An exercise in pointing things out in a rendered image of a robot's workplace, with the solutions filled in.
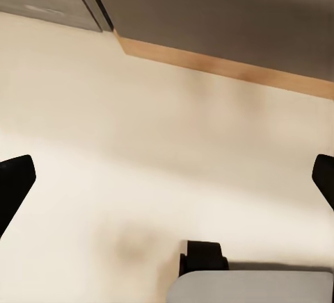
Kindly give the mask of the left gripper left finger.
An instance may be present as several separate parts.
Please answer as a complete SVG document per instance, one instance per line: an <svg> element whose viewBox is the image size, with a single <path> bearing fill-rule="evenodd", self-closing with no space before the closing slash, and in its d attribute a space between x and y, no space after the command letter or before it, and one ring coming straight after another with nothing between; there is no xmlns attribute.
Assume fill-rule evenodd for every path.
<svg viewBox="0 0 334 303"><path fill-rule="evenodd" d="M0 237L36 181L30 154L0 162Z"/></svg>

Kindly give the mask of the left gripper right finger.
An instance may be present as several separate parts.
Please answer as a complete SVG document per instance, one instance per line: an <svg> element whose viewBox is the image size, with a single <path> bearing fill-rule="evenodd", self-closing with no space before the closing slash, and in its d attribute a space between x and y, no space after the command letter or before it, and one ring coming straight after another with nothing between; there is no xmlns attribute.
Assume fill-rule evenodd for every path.
<svg viewBox="0 0 334 303"><path fill-rule="evenodd" d="M312 180L334 210L334 157L323 154L317 156Z"/></svg>

